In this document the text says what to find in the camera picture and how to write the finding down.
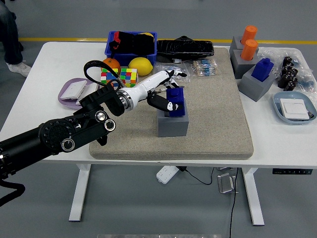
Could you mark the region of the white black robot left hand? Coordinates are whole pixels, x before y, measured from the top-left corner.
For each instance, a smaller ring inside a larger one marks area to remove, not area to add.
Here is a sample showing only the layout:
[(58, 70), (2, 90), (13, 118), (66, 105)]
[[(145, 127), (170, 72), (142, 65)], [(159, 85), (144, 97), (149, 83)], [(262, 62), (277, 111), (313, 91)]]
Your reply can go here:
[(153, 90), (159, 85), (165, 85), (167, 87), (167, 83), (172, 84), (172, 76), (175, 75), (182, 77), (187, 76), (187, 74), (178, 70), (162, 70), (144, 79), (132, 88), (125, 87), (118, 90), (117, 93), (121, 95), (125, 110), (133, 110), (139, 101), (145, 99), (150, 106), (161, 111), (171, 112), (183, 109), (182, 105), (170, 102), (168, 99), (153, 93)]

